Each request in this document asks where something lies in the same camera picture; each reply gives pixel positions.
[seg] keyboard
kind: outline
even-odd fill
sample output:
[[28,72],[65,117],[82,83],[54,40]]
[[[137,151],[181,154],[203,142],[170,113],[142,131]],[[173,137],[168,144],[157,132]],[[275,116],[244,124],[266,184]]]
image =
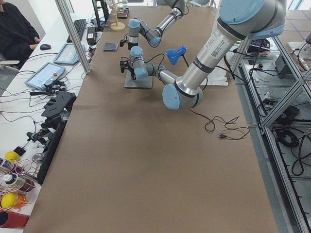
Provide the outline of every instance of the keyboard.
[[[79,35],[79,38],[81,40],[82,36],[83,36],[84,29],[86,27],[86,19],[77,19],[73,22],[73,24],[74,24],[74,27],[76,28],[77,33]],[[70,39],[70,35],[69,35],[68,39],[67,39],[67,43],[70,43],[70,42],[72,42],[72,40]]]

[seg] black mouse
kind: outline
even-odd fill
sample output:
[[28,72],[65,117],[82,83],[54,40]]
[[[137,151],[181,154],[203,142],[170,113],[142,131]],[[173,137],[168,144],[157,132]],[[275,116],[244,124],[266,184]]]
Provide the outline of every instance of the black mouse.
[[43,45],[40,46],[40,49],[41,49],[41,50],[50,50],[50,49],[51,49],[51,46],[48,45],[48,44],[43,44]]

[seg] person's hand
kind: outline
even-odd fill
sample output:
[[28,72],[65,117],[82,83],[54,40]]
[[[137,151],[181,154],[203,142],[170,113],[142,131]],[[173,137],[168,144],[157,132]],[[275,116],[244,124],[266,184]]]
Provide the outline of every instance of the person's hand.
[[35,48],[37,48],[37,44],[35,44],[35,45],[29,45],[29,47],[32,49],[32,50],[35,50]]
[[37,44],[39,44],[40,41],[41,41],[41,39],[39,39],[38,37],[35,37],[35,42],[36,42]]

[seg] black shirt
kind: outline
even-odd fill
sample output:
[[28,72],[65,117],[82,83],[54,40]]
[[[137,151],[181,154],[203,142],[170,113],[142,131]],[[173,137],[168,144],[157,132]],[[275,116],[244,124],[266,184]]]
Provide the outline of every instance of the black shirt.
[[29,47],[35,44],[34,37],[39,35],[19,9],[11,3],[2,5],[0,12],[0,53],[8,60],[20,60],[21,68],[33,50]]

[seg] white bottle cap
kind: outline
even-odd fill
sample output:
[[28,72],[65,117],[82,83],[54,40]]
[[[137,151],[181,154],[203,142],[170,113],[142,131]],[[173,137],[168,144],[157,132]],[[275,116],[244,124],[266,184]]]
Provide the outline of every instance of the white bottle cap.
[[4,181],[10,181],[12,178],[13,178],[12,175],[6,174],[6,175],[4,175],[3,180],[4,180]]

